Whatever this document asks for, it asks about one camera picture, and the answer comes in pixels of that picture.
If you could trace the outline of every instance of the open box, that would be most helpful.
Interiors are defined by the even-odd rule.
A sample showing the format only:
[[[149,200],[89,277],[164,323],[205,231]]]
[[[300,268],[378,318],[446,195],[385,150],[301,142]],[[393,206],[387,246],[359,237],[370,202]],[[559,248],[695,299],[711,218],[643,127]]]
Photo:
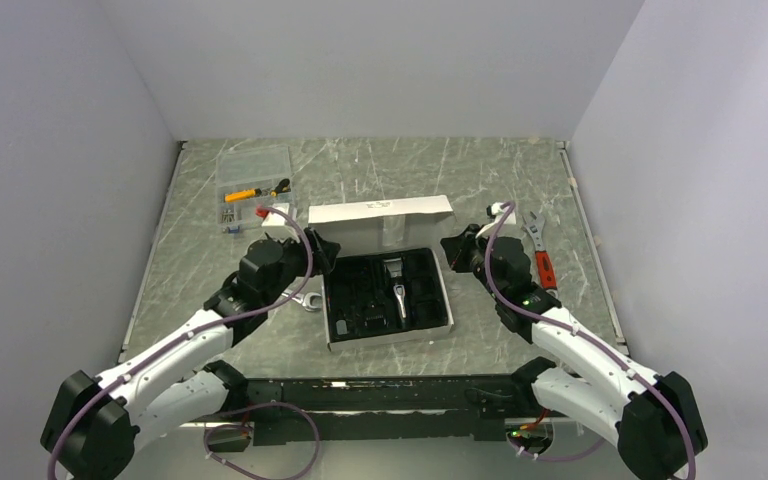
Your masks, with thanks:
[[[445,195],[310,207],[308,224],[341,246],[322,282],[331,351],[432,340],[452,330],[439,245],[454,223]],[[399,284],[403,310],[393,293]]]

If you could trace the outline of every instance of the wall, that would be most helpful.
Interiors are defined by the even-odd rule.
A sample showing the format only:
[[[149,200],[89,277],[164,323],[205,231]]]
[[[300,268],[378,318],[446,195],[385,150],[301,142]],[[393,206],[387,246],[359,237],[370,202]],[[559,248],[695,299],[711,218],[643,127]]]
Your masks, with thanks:
[[[102,0],[179,139],[570,138],[642,0]]]
[[[114,361],[175,152],[94,1],[0,1],[0,478],[43,478],[60,382]]]
[[[768,2],[646,2],[572,153],[632,354],[694,386],[699,478],[768,478]]]

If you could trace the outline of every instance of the transparent plastic box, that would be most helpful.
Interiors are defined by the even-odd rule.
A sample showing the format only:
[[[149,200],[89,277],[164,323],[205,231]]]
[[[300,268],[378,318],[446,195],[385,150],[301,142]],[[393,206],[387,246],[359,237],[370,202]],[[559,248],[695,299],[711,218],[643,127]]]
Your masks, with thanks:
[[[259,205],[289,203],[295,206],[292,190],[272,196],[278,183],[292,179],[290,147],[278,145],[248,150],[226,151],[216,160],[216,222],[226,233],[240,233],[257,227],[263,219],[255,214]],[[225,196],[252,189],[261,195],[226,203]]]

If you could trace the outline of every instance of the box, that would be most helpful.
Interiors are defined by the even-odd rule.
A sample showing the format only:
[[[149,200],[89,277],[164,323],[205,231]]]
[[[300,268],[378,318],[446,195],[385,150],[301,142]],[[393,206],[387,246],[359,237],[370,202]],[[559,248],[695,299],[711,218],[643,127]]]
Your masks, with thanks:
[[[292,179],[290,148],[277,145],[247,150],[228,150],[216,160],[216,222],[225,233],[239,233],[242,228],[260,225],[255,214],[258,205],[286,203],[294,205],[291,190],[271,195],[283,179]],[[225,196],[259,190],[258,196],[227,203]]]
[[[415,279],[411,276],[413,274],[408,273],[411,264],[426,266],[427,272],[424,273],[427,275],[424,277],[428,281],[425,285],[433,293],[424,293],[439,298],[442,304],[439,309],[442,321],[439,325],[424,328],[421,323],[417,323],[413,329],[407,331],[341,339],[336,332],[338,319],[334,316],[338,312],[329,310],[329,305],[337,304],[335,299],[329,298],[332,294],[329,285],[337,281],[336,273],[332,272],[326,276],[322,287],[323,298],[326,299],[323,317],[328,348],[331,351],[408,340],[432,340],[442,338],[452,330],[454,319],[440,266],[440,259],[446,257],[440,247],[440,239],[451,234],[454,223],[452,206],[445,195],[310,207],[308,224],[315,228],[323,239],[339,243],[341,246],[335,272],[341,268],[341,262],[344,266],[352,262],[362,265],[357,262],[366,258],[369,259],[368,265],[372,269],[376,262],[384,263],[387,259],[392,260],[398,256],[403,259],[407,281]],[[423,273],[420,268],[414,270],[414,273],[417,272]],[[387,275],[387,270],[378,269],[371,272],[371,275],[380,278]]]

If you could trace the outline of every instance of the marble surface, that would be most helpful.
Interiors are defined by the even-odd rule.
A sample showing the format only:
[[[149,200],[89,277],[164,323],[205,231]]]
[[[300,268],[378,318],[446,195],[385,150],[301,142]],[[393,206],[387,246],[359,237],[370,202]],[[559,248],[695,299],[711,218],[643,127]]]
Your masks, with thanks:
[[[452,234],[486,223],[485,207],[515,199],[546,217],[543,238],[561,300],[611,344],[615,334],[596,268],[551,139],[311,138],[200,140],[185,144],[146,286],[126,339],[130,358],[180,326],[236,268],[261,233],[239,238],[215,223],[214,169],[222,151],[288,145],[300,220],[307,208],[341,202],[445,194]],[[521,234],[526,252],[533,244]],[[493,301],[468,274],[444,271],[455,318],[449,337],[331,353],[321,314],[289,303],[222,358],[248,377],[506,374],[545,351],[505,329]],[[319,290],[318,279],[306,290]]]

